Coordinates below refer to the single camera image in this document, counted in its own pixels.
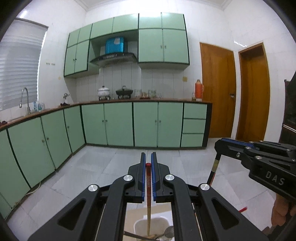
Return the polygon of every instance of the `window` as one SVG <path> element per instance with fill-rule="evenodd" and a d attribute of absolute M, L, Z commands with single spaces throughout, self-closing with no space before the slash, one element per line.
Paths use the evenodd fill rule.
<path fill-rule="evenodd" d="M 38 67 L 47 27 L 15 19 L 0 42 L 0 110 L 20 104 L 27 87 L 29 103 L 37 100 Z"/>

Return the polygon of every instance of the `white pot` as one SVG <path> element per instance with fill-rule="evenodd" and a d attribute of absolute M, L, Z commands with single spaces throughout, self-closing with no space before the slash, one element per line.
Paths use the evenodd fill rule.
<path fill-rule="evenodd" d="M 110 96 L 110 90 L 103 86 L 102 88 L 98 89 L 98 97 L 107 97 Z"/>

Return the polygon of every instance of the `door frame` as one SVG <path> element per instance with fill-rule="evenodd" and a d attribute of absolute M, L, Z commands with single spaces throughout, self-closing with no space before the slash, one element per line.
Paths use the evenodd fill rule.
<path fill-rule="evenodd" d="M 266 68 L 267 68 L 267 78 L 268 78 L 268 82 L 269 82 L 269 89 L 268 89 L 268 92 L 269 92 L 269 106 L 268 108 L 270 108 L 270 75 L 269 75 L 269 67 L 268 67 L 268 61 L 267 61 L 267 56 L 266 56 L 266 51 L 265 51 L 265 47 L 264 47 L 264 43 L 263 41 L 258 43 L 258 44 L 255 44 L 253 46 L 250 46 L 248 48 L 245 48 L 241 51 L 238 51 L 238 54 L 239 54 L 239 67 L 240 67 L 240 77 L 241 77 L 241 99 L 240 99 L 240 107 L 239 107 L 239 121 L 238 121 L 238 125 L 237 125 L 237 133 L 236 133 L 236 136 L 235 136 L 235 139 L 237 139 L 237 136 L 238 136 L 238 133 L 239 133 L 239 126 L 241 124 L 241 109 L 242 109 L 242 82 L 243 82 L 243 73 L 242 73 L 242 53 L 245 53 L 249 50 L 252 50 L 254 48 L 257 48 L 257 47 L 262 47 L 263 49 L 263 54 L 264 54 L 264 58 L 265 58 L 265 62 L 267 63 L 266 65 Z M 265 134 L 266 134 L 266 128 L 267 128 L 267 123 L 268 123 L 268 118 L 269 118 L 269 114 L 267 116 L 267 122 L 266 122 L 266 126 L 265 126 L 265 133 L 264 133 L 264 137 L 265 137 Z"/>

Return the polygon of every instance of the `wooden countertop edge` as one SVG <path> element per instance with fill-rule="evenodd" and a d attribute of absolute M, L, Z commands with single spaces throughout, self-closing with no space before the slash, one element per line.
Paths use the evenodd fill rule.
<path fill-rule="evenodd" d="M 199 102 L 199 101 L 192 101 L 190 99 L 115 99 L 115 100 L 102 100 L 102 101 L 96 100 L 96 101 L 80 102 L 80 103 L 70 104 L 67 106 L 59 106 L 59 107 L 51 108 L 48 110 L 44 110 L 41 112 L 36 112 L 36 113 L 32 113 L 30 115 L 20 117 L 16 120 L 8 122 L 7 124 L 5 124 L 3 126 L 0 126 L 0 131 L 10 128 L 14 125 L 20 124 L 22 122 L 25 122 L 25 121 L 28 121 L 28 120 L 31 120 L 31 119 L 34 119 L 37 117 L 41 117 L 46 114 L 50 114 L 52 112 L 66 109 L 66 108 L 70 108 L 70 107 L 74 107 L 74 106 L 78 106 L 78 105 L 120 103 L 120 102 L 182 102 L 182 103 L 212 104 L 211 102 L 207 102 L 207 101 L 200 101 Z"/>

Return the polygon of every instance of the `pot lid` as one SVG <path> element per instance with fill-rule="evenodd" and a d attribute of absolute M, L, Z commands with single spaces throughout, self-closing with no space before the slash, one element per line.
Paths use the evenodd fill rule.
<path fill-rule="evenodd" d="M 109 89 L 103 85 L 102 88 L 98 89 L 98 91 L 109 91 Z"/>

